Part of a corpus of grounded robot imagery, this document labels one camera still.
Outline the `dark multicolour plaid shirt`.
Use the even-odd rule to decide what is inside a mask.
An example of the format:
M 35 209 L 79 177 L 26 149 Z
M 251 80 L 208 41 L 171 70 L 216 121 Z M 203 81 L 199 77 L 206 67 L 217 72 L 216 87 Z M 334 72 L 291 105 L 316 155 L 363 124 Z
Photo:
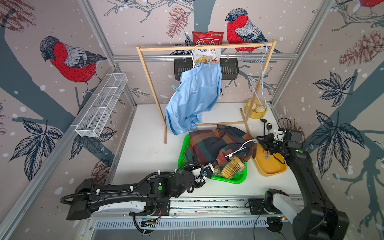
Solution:
M 229 162 L 226 155 L 239 149 L 243 143 L 252 140 L 251 135 L 230 126 L 218 125 L 214 130 L 197 130 L 189 133 L 191 144 L 185 151 L 187 163 L 223 166 Z M 256 144 L 248 143 L 247 148 L 234 154 L 243 162 L 256 156 Z

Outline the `yellow plaid long-sleeve shirt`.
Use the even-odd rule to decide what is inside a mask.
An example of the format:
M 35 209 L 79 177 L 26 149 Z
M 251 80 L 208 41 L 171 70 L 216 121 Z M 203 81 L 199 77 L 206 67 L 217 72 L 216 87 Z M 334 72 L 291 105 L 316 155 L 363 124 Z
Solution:
M 245 168 L 245 163 L 238 157 L 230 158 L 230 161 L 223 166 L 215 166 L 216 175 L 221 175 L 226 179 L 232 179 L 234 175 Z

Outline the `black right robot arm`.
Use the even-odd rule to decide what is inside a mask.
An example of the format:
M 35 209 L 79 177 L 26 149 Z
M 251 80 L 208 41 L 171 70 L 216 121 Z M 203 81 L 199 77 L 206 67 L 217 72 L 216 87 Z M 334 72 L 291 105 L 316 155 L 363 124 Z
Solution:
M 269 154 L 280 154 L 298 182 L 303 208 L 292 202 L 283 191 L 269 189 L 263 201 L 269 214 L 281 212 L 292 224 L 297 240 L 342 240 L 348 230 L 349 218 L 329 199 L 315 174 L 308 152 L 293 142 L 277 141 L 273 134 L 256 138 Z

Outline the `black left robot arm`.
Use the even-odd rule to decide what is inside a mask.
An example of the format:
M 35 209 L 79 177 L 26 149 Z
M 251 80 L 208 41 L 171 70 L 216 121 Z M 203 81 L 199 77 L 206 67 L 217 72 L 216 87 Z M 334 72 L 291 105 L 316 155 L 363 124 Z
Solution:
M 194 189 L 201 188 L 214 171 L 212 164 L 204 166 L 192 163 L 174 172 L 148 174 L 134 184 L 100 185 L 94 179 L 85 179 L 77 186 L 75 193 L 61 197 L 60 203 L 69 205 L 69 221 L 87 219 L 102 206 L 128 202 L 144 204 L 131 210 L 131 215 L 167 216 L 169 211 L 166 205 L 172 198 L 178 198 L 185 192 L 191 194 Z

